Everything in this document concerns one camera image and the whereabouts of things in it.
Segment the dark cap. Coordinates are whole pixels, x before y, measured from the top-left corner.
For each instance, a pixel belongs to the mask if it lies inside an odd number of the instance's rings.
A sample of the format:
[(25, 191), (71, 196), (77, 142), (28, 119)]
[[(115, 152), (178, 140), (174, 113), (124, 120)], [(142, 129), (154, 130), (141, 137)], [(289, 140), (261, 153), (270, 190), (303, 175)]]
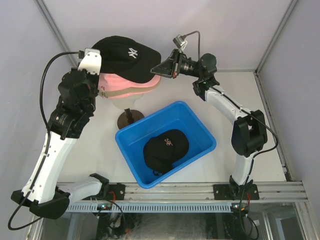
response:
[(155, 75), (151, 69), (161, 63), (161, 54), (124, 36), (105, 37), (93, 46), (101, 55), (100, 72), (116, 74), (128, 81), (144, 84)]

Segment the pink baseball cap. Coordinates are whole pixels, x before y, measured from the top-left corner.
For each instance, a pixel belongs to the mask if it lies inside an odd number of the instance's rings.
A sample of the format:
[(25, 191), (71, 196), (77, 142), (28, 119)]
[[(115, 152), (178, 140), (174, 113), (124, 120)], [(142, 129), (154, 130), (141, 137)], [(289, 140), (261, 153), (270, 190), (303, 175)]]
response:
[(128, 92), (120, 95), (115, 95), (114, 92), (99, 92), (99, 96), (106, 99), (122, 99), (122, 98), (128, 98), (132, 96), (140, 96), (144, 95), (145, 92)]

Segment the dark round wooden stand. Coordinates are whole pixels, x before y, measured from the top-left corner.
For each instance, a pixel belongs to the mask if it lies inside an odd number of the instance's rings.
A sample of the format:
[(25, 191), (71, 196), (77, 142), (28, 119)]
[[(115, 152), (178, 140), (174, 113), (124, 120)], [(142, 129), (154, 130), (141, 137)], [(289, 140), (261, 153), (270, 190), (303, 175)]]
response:
[(127, 108), (117, 119), (117, 127), (119, 130), (143, 119), (145, 116), (138, 110)]

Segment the blue plastic bin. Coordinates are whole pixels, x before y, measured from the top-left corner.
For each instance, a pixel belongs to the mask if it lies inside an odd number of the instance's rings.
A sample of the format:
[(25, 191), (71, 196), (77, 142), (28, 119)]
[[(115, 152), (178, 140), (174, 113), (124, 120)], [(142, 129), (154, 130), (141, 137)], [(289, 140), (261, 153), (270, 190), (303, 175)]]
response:
[[(155, 176), (145, 163), (143, 148), (150, 138), (173, 129), (186, 135), (189, 150), (171, 171)], [(197, 182), (201, 178), (202, 159), (217, 146), (214, 136), (184, 101), (170, 103), (124, 127), (115, 134), (115, 141), (136, 183), (144, 189), (171, 180)]]

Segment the beige cap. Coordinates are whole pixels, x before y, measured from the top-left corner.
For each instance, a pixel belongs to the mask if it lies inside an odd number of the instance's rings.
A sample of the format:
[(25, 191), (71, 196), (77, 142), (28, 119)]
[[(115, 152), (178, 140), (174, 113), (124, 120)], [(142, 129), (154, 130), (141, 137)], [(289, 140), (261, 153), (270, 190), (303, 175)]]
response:
[(156, 89), (159, 86), (159, 84), (160, 84), (160, 81), (157, 84), (155, 84), (153, 86), (149, 86), (149, 87), (129, 87), (126, 89), (115, 90), (115, 91), (99, 90), (99, 92), (112, 92), (115, 95), (121, 95), (121, 94), (125, 94), (125, 93), (148, 93), (148, 92), (151, 92), (154, 89)]

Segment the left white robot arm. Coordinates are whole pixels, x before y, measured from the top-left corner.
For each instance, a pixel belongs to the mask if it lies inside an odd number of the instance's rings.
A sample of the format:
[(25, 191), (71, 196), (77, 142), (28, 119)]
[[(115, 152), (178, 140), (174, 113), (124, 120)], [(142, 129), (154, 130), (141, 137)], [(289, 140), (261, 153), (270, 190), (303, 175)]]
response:
[(109, 180), (97, 173), (82, 181), (57, 186), (63, 165), (93, 117), (98, 95), (99, 74), (87, 70), (67, 72), (58, 85), (60, 93), (55, 110), (46, 125), (43, 150), (27, 184), (12, 193), (11, 199), (40, 218), (58, 219), (69, 205), (95, 196), (109, 196)]

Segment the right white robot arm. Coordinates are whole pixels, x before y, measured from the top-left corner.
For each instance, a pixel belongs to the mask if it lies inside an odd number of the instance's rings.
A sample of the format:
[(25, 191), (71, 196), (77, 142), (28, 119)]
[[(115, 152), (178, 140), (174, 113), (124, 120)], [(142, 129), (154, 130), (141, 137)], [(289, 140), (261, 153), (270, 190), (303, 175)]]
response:
[(194, 61), (174, 49), (165, 61), (152, 67), (150, 72), (170, 79), (180, 74), (195, 77), (197, 80), (192, 84), (194, 93), (213, 105), (232, 124), (231, 145), (236, 152), (236, 162), (229, 178), (229, 192), (234, 199), (242, 199), (252, 182), (250, 175), (254, 157), (268, 141), (262, 111), (251, 111), (226, 94), (215, 78), (217, 59), (211, 53), (205, 53)]

